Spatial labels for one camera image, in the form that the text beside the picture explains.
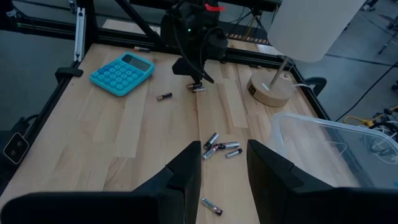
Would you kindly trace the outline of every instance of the clear plastic container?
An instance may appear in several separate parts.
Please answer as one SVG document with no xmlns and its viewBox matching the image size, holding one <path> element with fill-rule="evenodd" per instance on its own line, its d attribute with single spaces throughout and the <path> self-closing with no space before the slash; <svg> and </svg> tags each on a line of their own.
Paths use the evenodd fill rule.
<svg viewBox="0 0 398 224">
<path fill-rule="evenodd" d="M 398 189 L 398 144 L 381 131 L 277 113 L 266 145 L 331 186 Z"/>
</svg>

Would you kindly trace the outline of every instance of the wooden table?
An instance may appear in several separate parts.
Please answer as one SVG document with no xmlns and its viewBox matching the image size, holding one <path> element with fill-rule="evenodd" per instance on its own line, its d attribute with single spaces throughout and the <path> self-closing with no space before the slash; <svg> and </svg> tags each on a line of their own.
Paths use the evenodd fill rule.
<svg viewBox="0 0 398 224">
<path fill-rule="evenodd" d="M 107 21 L 105 27 L 132 30 L 132 24 Z M 264 47 L 231 41 L 232 47 Z M 218 142 L 239 141 L 244 153 L 225 159 L 216 153 L 202 164 L 201 197 L 220 206 L 217 217 L 204 206 L 197 223 L 259 223 L 248 181 L 248 139 L 265 143 L 274 113 L 287 111 L 315 116 L 297 88 L 283 108 L 257 102 L 247 91 L 253 72 L 275 74 L 273 69 L 206 61 L 215 84 L 191 93 L 190 77 L 174 75 L 177 55 L 137 53 L 155 63 L 148 80 L 124 97 L 117 97 L 89 81 L 92 72 L 131 49 L 93 44 L 80 65 L 84 74 L 72 78 L 37 136 L 28 155 L 0 198 L 8 200 L 38 191 L 131 191 L 160 171 L 192 141 L 202 144 L 217 132 Z M 287 78 L 295 84 L 289 75 Z M 157 101 L 156 96 L 173 97 Z"/>
</svg>

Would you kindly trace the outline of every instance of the floor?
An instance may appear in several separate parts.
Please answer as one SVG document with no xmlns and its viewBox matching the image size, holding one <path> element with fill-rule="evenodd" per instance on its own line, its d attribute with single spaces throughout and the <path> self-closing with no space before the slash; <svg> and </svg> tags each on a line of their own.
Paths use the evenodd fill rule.
<svg viewBox="0 0 398 224">
<path fill-rule="evenodd" d="M 66 0 L 34 0 L 34 2 L 67 7 Z M 61 9 L 34 6 L 23 2 L 14 4 L 28 16 L 75 22 L 75 16 Z M 221 21 L 233 21 L 242 13 L 242 7 L 224 4 L 227 10 L 220 15 Z M 96 12 L 127 18 L 114 1 L 95 1 Z M 296 62 L 305 78 L 325 77 L 328 84 L 320 93 L 319 100 L 331 119 L 338 118 L 377 80 L 391 64 L 398 60 L 398 46 L 378 51 L 391 38 L 387 30 L 388 20 L 383 14 L 395 17 L 398 4 L 391 0 L 379 0 L 373 12 L 358 12 L 332 45 L 328 54 L 316 63 Z M 159 23 L 164 11 L 145 10 L 142 17 Z M 261 21 L 270 28 L 272 13 L 264 12 Z M 98 16 L 101 26 L 105 17 Z M 248 24 L 250 17 L 241 24 Z M 7 130 L 21 116 L 40 112 L 57 85 L 54 73 L 58 67 L 67 67 L 73 60 L 74 43 L 70 40 L 52 39 L 0 31 L 0 130 Z M 384 108 L 398 104 L 397 92 L 390 90 L 398 80 L 398 68 L 394 68 L 364 98 L 350 115 L 368 118 Z"/>
</svg>

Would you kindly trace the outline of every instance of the calculator display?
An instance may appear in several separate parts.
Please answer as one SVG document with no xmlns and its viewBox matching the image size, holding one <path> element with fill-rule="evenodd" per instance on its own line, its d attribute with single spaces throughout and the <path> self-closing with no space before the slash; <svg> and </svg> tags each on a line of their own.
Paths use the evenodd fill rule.
<svg viewBox="0 0 398 224">
<path fill-rule="evenodd" d="M 150 68 L 149 64 L 147 64 L 147 63 L 143 62 L 142 60 L 139 60 L 131 55 L 128 55 L 128 54 L 122 58 L 122 61 L 126 62 L 144 72 L 146 72 Z"/>
</svg>

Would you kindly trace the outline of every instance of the white lamp shade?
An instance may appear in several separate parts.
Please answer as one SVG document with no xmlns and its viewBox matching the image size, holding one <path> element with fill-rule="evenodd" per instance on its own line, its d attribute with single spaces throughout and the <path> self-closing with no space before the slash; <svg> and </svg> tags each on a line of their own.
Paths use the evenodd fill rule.
<svg viewBox="0 0 398 224">
<path fill-rule="evenodd" d="M 283 0 L 268 33 L 279 52 L 316 62 L 329 50 L 365 0 Z"/>
</svg>

